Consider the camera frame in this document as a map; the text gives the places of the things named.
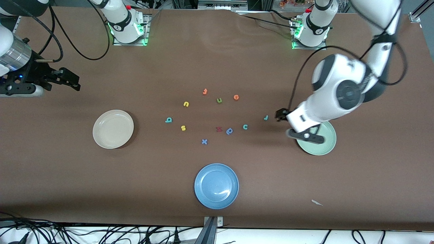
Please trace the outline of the silver metal device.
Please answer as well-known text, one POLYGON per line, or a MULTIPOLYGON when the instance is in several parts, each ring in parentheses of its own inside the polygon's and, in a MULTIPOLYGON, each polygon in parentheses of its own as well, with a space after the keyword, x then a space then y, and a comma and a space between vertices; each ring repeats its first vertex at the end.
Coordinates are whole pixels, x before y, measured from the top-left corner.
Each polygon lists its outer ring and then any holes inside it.
POLYGON ((230 11, 248 11, 248 0, 198 0, 197 9, 230 11))

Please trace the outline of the beige round plate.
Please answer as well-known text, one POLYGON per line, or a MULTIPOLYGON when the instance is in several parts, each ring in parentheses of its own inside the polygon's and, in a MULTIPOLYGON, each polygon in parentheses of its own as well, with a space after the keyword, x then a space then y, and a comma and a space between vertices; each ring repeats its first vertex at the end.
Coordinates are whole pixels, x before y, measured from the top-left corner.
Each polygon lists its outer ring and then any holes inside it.
POLYGON ((126 144, 134 132, 134 121, 123 110, 110 110, 96 119, 92 135, 97 145, 116 149, 126 144))

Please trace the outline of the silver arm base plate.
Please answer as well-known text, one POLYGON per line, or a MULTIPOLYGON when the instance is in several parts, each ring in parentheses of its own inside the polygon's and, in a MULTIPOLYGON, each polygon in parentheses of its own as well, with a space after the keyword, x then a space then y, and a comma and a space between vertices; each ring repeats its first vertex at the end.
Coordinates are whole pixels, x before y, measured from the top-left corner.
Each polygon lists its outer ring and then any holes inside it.
POLYGON ((315 47, 305 46, 298 39, 301 32, 304 30, 304 25, 302 24, 302 19, 291 18, 288 22, 289 22, 289 25, 291 27, 295 27, 295 29, 291 30, 292 49, 318 50, 319 48, 326 46, 327 35, 325 35, 323 37, 323 39, 321 40, 321 43, 318 46, 315 46, 315 47))
POLYGON ((121 23, 109 23, 114 37, 115 46, 147 46, 149 41, 152 15, 129 10, 129 21, 121 23))

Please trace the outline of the dried orange plant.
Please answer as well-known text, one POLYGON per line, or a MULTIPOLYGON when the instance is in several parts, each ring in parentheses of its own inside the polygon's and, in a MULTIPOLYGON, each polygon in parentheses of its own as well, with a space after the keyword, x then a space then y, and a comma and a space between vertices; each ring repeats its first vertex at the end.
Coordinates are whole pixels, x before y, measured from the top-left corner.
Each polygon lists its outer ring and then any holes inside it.
POLYGON ((315 0, 279 0, 280 8, 307 8, 315 3, 315 0))

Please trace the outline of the blue round plate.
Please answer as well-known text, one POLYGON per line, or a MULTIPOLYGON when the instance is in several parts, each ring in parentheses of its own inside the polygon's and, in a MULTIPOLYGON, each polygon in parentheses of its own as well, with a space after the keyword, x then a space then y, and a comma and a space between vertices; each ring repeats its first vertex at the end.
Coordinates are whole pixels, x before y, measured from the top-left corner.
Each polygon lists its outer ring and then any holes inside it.
POLYGON ((219 210, 230 206, 240 189, 234 170, 221 163, 203 167, 194 181, 194 193, 198 201, 209 209, 219 210))

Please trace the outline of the brown table cover mat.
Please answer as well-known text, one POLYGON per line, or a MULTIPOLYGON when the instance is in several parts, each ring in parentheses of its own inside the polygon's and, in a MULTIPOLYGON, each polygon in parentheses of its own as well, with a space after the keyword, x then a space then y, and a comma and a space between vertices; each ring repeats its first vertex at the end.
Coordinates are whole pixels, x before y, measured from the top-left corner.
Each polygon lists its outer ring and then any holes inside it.
POLYGON ((0 211, 98 224, 199 226, 223 216, 230 227, 434 230, 434 62, 406 16, 406 78, 332 121, 337 143, 324 156, 306 154, 274 119, 311 53, 291 49, 283 27, 225 10, 165 10, 147 46, 114 46, 98 61, 56 34, 65 56, 52 66, 76 73, 81 90, 0 98, 0 211), (110 110, 134 121, 116 149, 93 139, 110 110), (240 184, 219 210, 194 193, 213 163, 240 184))

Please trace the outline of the silver metal bracket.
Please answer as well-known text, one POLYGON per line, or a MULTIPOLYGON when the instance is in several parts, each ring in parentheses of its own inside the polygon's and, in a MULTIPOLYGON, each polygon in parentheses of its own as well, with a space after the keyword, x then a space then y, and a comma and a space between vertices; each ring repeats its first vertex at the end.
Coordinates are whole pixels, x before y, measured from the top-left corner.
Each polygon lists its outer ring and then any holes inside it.
MULTIPOLYGON (((205 225, 207 223, 209 218, 211 218, 211 216, 205 216, 204 217, 203 225, 205 225)), ((223 227, 223 216, 216 216, 215 218, 216 218, 217 227, 223 227)))

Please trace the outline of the aluminium corner profile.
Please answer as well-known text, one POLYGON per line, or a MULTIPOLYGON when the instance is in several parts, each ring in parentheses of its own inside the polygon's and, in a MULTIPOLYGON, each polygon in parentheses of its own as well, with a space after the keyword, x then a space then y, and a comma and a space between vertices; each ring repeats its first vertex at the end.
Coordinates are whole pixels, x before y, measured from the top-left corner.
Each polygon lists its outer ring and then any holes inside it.
POLYGON ((423 0, 412 12, 408 14, 408 18, 411 23, 420 23, 420 17, 424 14, 432 5, 434 0, 423 0))

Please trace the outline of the green round plate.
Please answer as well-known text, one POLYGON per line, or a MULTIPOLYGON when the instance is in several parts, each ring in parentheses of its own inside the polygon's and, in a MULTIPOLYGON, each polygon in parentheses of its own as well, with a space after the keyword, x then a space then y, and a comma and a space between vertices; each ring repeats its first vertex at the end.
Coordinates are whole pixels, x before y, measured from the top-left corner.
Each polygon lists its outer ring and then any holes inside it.
POLYGON ((337 135, 330 122, 323 122, 318 129, 312 128, 310 132, 316 133, 324 138, 321 144, 315 144, 303 140, 297 140, 298 145, 306 152, 315 156, 322 156, 330 153, 335 147, 337 135))

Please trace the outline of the grey aluminium post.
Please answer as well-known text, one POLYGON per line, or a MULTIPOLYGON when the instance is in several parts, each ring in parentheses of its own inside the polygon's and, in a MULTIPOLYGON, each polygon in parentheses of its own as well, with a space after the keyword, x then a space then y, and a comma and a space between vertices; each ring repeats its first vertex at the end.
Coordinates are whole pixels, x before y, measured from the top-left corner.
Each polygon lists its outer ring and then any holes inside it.
POLYGON ((215 244, 218 217, 206 217, 205 224, 194 244, 215 244))

